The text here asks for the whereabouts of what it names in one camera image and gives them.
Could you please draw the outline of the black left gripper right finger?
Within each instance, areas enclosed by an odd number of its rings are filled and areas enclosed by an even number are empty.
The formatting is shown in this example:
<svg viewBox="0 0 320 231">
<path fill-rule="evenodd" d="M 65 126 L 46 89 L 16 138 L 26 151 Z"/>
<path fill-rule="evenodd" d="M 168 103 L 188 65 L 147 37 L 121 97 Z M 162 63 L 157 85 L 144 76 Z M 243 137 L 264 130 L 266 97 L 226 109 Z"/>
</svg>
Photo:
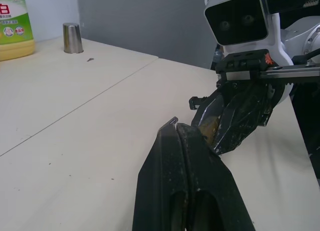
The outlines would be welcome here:
<svg viewBox="0 0 320 231">
<path fill-rule="evenodd" d="M 253 231 L 255 227 L 231 171 L 200 130 L 176 126 L 188 180 L 188 231 Z"/>
</svg>

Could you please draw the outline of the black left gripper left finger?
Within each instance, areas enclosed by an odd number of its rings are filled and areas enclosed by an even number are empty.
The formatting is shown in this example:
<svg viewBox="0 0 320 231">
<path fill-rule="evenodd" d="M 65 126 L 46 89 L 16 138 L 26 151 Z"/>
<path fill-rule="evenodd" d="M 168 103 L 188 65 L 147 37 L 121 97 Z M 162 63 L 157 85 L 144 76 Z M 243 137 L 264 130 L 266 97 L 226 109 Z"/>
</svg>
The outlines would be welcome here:
<svg viewBox="0 0 320 231">
<path fill-rule="evenodd" d="M 188 181 L 180 136 L 173 117 L 157 132 L 137 179 L 133 230 L 183 231 Z"/>
</svg>

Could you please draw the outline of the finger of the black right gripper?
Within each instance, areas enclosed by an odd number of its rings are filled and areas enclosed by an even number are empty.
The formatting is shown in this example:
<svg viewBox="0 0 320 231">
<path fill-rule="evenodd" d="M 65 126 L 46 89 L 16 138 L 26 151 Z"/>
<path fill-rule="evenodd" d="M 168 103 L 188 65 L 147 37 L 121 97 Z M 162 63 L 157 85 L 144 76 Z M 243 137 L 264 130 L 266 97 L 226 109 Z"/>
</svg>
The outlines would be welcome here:
<svg viewBox="0 0 320 231">
<path fill-rule="evenodd" d="M 251 84 L 237 93 L 224 108 L 213 140 L 222 155 L 236 149 L 258 126 L 266 126 L 273 112 L 266 84 Z"/>
<path fill-rule="evenodd" d="M 225 103 L 221 90 L 215 90 L 210 96 L 197 97 L 189 99 L 189 107 L 196 111 L 191 125 L 200 127 L 216 120 L 223 112 Z"/>
</svg>

